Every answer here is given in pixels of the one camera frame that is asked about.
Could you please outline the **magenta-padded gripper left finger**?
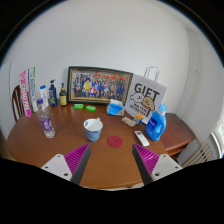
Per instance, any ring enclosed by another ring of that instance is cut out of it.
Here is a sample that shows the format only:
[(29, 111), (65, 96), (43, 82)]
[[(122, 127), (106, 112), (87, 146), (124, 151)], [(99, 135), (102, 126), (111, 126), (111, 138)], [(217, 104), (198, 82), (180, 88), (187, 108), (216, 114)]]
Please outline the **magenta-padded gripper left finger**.
[(88, 143), (66, 155), (56, 154), (42, 169), (79, 185), (90, 155), (91, 144)]

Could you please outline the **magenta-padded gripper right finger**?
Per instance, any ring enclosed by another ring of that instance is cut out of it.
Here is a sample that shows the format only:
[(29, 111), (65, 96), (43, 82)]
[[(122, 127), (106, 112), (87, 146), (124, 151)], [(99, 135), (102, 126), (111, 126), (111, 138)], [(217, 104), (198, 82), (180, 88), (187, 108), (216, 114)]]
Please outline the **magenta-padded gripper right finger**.
[(169, 155), (158, 155), (136, 143), (132, 146), (132, 154), (144, 185), (150, 184), (182, 169)]

